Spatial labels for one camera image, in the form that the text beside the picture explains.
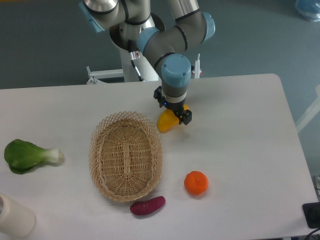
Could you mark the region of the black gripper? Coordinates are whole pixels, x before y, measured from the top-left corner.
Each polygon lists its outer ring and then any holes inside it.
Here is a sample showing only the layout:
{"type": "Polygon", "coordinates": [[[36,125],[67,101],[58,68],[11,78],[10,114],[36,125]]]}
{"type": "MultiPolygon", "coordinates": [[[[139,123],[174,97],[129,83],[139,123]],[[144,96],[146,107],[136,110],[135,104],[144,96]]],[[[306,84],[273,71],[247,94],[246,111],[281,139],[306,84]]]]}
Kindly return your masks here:
{"type": "Polygon", "coordinates": [[[188,125],[192,121],[192,112],[189,109],[184,108],[185,100],[177,103],[169,102],[162,95],[162,87],[158,86],[153,93],[153,98],[159,103],[159,107],[165,107],[171,110],[174,115],[178,118],[178,124],[188,125]]]}

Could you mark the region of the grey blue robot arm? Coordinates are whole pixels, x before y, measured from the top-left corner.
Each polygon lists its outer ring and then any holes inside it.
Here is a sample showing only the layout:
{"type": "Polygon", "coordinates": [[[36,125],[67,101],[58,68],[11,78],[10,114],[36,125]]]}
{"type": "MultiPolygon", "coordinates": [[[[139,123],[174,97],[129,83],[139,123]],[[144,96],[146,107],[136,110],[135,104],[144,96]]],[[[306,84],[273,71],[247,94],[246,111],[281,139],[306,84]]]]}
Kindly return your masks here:
{"type": "Polygon", "coordinates": [[[179,124],[188,125],[192,112],[184,104],[192,67],[183,52],[214,35],[216,26],[211,15],[201,12],[196,0],[171,0],[169,7],[176,25],[160,30],[149,0],[82,0],[79,6],[97,32],[119,27],[125,47],[142,53],[161,79],[154,99],[160,107],[172,111],[179,124]]]}

